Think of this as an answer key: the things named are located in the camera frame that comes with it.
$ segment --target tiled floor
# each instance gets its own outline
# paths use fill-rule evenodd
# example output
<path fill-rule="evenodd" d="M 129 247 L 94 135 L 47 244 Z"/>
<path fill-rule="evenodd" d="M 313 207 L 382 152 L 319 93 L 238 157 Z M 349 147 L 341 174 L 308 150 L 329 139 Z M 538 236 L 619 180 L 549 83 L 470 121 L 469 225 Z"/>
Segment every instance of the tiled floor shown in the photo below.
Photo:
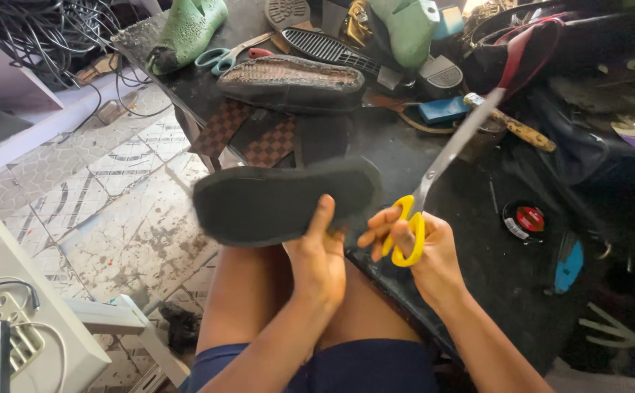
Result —
<path fill-rule="evenodd" d="M 136 112 L 169 104 L 156 87 L 138 93 Z M 65 142 L 61 134 L 0 170 L 0 218 L 63 296 L 127 294 L 165 339 L 160 302 L 202 314 L 216 267 L 218 246 L 189 198 L 208 171 L 185 152 L 171 109 L 100 126 L 91 121 Z M 128 392 L 153 365 L 135 337 L 96 339 L 112 363 L 90 393 Z"/>

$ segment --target yellow scissor handle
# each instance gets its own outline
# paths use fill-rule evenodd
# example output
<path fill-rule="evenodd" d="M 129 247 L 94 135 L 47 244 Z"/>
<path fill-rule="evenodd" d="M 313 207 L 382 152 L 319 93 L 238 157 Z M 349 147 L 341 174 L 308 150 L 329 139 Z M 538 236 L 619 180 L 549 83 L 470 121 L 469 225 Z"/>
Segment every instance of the yellow scissor handle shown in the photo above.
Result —
<path fill-rule="evenodd" d="M 415 197 L 413 197 L 412 195 L 406 195 L 393 203 L 393 206 L 403 207 L 403 212 L 400 214 L 399 219 L 407 218 L 414 202 Z M 410 221 L 408 221 L 408 223 L 410 230 L 415 232 L 415 248 L 413 249 L 412 254 L 409 256 L 409 258 L 405 259 L 402 250 L 400 250 L 400 247 L 395 246 L 395 250 L 393 251 L 393 256 L 391 258 L 395 266 L 410 267 L 413 264 L 417 263 L 417 261 L 419 261 L 419 257 L 422 256 L 422 250 L 425 246 L 425 221 L 422 219 L 422 214 L 420 212 L 416 212 L 412 216 L 412 218 L 410 218 Z M 392 235 L 388 235 L 388 237 L 386 237 L 385 241 L 383 242 L 383 257 L 386 257 L 388 254 L 390 254 L 393 245 L 393 237 Z"/>

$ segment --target red handle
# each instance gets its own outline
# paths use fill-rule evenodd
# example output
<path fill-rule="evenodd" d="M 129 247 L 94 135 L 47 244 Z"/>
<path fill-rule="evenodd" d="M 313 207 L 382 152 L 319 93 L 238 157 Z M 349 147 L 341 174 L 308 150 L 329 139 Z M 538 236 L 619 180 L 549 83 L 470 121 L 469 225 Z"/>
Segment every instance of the red handle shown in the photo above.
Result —
<path fill-rule="evenodd" d="M 271 56 L 273 53 L 270 50 L 261 48 L 251 48 L 248 52 L 250 59 L 256 59 L 258 57 Z"/>

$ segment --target person's left hand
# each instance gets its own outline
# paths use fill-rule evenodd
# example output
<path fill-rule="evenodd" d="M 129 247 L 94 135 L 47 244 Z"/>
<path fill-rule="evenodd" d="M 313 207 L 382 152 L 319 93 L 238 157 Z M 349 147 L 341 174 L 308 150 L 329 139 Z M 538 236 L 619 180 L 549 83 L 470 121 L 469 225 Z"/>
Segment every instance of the person's left hand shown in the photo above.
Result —
<path fill-rule="evenodd" d="M 329 231 L 334 199 L 322 195 L 308 231 L 283 244 L 291 259 L 294 297 L 336 309 L 344 299 L 344 230 Z"/>

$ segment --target hand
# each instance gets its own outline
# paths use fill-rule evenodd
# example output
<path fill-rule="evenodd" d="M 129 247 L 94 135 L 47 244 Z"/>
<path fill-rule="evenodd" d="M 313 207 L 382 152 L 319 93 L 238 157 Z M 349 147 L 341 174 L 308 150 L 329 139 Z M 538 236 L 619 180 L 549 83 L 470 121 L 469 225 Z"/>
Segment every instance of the hand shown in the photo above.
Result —
<path fill-rule="evenodd" d="M 359 246 L 371 247 L 371 258 L 382 257 L 383 240 L 392 234 L 395 245 L 408 257 L 415 245 L 415 235 L 407 221 L 399 219 L 402 207 L 381 210 L 368 221 L 368 231 L 359 237 Z M 468 293 L 456 257 L 451 226 L 441 218 L 422 212 L 425 221 L 425 246 L 418 263 L 410 267 L 422 298 L 436 311 L 443 302 L 459 299 Z"/>
<path fill-rule="evenodd" d="M 344 230 L 328 231 L 334 216 L 334 199 L 323 195 L 317 202 L 308 231 L 283 244 L 291 259 L 293 296 L 336 309 L 344 299 Z"/>

